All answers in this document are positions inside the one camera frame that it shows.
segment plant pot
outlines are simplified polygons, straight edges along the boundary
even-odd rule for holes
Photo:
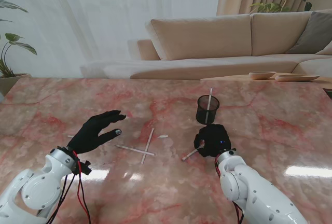
[[[15,83],[24,77],[31,77],[30,74],[17,74],[15,77],[0,77],[0,93],[3,96],[6,96],[6,94],[9,92],[9,90],[15,85]]]

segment cotton swab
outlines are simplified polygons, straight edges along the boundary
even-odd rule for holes
[[[191,155],[195,154],[198,149],[202,148],[204,146],[204,144],[200,145],[197,149],[193,150],[191,153],[189,153],[187,156],[182,158],[182,161],[185,161],[187,158],[189,158]]]
[[[212,96],[212,88],[210,88],[210,95],[209,95],[209,102],[207,104],[207,112],[206,112],[205,124],[207,124],[207,122],[208,122],[208,116],[209,116],[209,110],[210,110],[210,103],[211,103],[211,96]]]
[[[156,154],[151,153],[151,152],[142,151],[142,150],[137,150],[137,149],[135,149],[135,148],[130,148],[130,147],[123,146],[123,145],[115,145],[115,146],[118,147],[118,148],[127,149],[127,150],[132,150],[132,151],[136,151],[136,152],[143,153],[143,154],[146,154],[146,155],[151,155],[151,156],[155,156],[155,155],[156,155]]]
[[[150,133],[149,140],[147,141],[147,144],[146,144],[146,147],[145,147],[145,151],[146,151],[146,152],[147,152],[147,149],[149,148],[150,141],[151,141],[152,134],[153,134],[154,130],[155,130],[155,129],[154,129],[154,128],[152,128],[152,130],[151,130],[151,133]],[[141,164],[143,164],[143,163],[144,163],[145,156],[146,156],[146,154],[144,154],[144,155],[143,155],[143,158],[142,158]]]

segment wooden coffee table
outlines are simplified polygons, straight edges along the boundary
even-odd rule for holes
[[[266,79],[266,80],[253,80],[253,79],[250,79],[249,75],[231,75],[231,76],[224,76],[224,77],[206,78],[206,79],[202,79],[202,80],[272,81],[272,82],[277,82],[274,78],[278,75],[294,75],[294,74],[276,73],[271,78]],[[312,82],[318,84],[325,91],[332,92],[332,78],[320,76],[318,79],[313,80]]]

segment sofa cushion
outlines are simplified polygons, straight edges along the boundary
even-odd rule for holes
[[[323,50],[332,40],[332,14],[313,12],[305,31],[296,44],[286,53],[315,54]]]
[[[332,41],[323,50],[317,52],[316,54],[332,55]]]
[[[128,50],[133,60],[159,61],[160,58],[150,39],[128,40]]]
[[[251,55],[250,15],[152,19],[147,31],[162,60]]]
[[[318,12],[332,13],[332,9]],[[252,14],[252,55],[283,54],[305,30],[311,15],[308,12]]]
[[[293,62],[304,62],[308,60],[315,60],[315,59],[327,59],[332,58],[332,55],[318,55],[318,54],[267,54],[262,55],[262,57],[271,57],[271,58],[278,58],[286,61],[293,61]]]
[[[301,62],[296,66],[293,73],[332,77],[332,58]]]
[[[103,64],[103,74],[108,78],[199,80],[247,74],[251,71],[291,73],[296,65],[293,61],[265,57],[122,61],[109,62],[109,66]]]

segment transparent black cup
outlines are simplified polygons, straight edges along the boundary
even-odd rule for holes
[[[207,109],[209,104],[209,95],[200,96],[197,100],[197,104],[196,120],[200,124],[212,124],[220,106],[219,100],[216,97],[211,96],[209,110]]]

